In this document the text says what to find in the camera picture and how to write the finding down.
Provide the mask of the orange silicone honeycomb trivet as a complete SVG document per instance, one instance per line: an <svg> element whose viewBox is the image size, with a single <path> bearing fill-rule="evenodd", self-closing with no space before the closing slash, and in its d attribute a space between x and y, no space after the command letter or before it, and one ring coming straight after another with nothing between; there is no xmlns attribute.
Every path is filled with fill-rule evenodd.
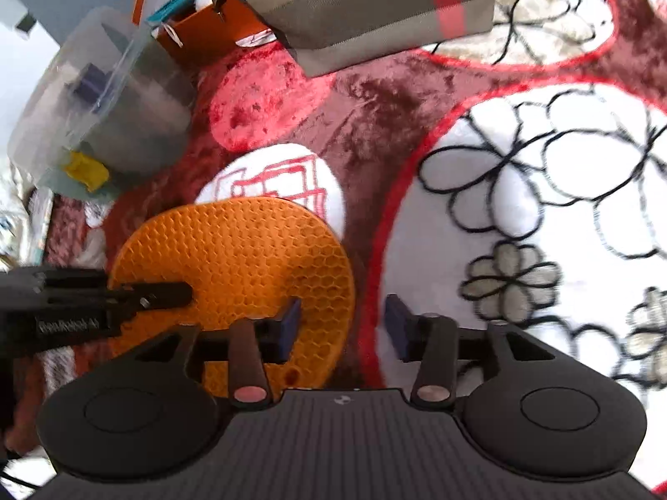
<svg viewBox="0 0 667 500"><path fill-rule="evenodd" d="M353 271L327 223L292 201L241 197L146 221L116 254L111 286L173 281L191 285L190 305L135 315L111 339L111 355L173 325L213 331L242 317L273 316L294 297L302 317L291 356L266 368L273 393L323 386L343 354L354 318Z"/></svg>

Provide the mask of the teal printed packet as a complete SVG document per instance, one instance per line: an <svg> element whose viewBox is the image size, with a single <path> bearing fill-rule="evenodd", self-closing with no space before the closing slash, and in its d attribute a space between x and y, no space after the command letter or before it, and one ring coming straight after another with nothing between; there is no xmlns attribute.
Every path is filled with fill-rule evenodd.
<svg viewBox="0 0 667 500"><path fill-rule="evenodd" d="M194 4L196 0L168 0L163 6L155 10L151 15L143 19L143 22L151 27L157 27L166 23L171 17Z"/></svg>

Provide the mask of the striped white cloth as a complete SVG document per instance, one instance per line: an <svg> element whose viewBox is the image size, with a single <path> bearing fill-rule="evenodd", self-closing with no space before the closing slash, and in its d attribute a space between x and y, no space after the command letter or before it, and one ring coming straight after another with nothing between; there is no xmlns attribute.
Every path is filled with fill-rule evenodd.
<svg viewBox="0 0 667 500"><path fill-rule="evenodd" d="M1 157L0 177L1 271L41 264L54 194L36 187L7 156Z"/></svg>

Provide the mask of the red floral plush blanket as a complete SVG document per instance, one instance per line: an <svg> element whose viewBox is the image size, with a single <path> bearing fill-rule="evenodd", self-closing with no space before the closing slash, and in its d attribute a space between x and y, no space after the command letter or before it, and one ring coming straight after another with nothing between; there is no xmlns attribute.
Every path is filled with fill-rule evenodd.
<svg viewBox="0 0 667 500"><path fill-rule="evenodd" d="M31 266L116 289L156 215L289 200L351 265L343 354L274 394L277 312L1 356L3 498L665 497L666 0L495 0L485 33L317 77L277 38L181 70L182 157L110 203L50 190Z"/></svg>

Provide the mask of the orange cardboard box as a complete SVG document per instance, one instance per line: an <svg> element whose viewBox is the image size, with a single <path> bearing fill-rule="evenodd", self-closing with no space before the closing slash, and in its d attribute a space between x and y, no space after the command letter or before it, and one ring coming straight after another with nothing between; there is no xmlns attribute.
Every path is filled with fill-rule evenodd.
<svg viewBox="0 0 667 500"><path fill-rule="evenodd" d="M196 0L157 27L143 22L167 1L135 0L132 22L148 27L150 35L184 70L211 65L237 48L257 48L276 40L238 0L226 0L221 10L216 10L211 0Z"/></svg>

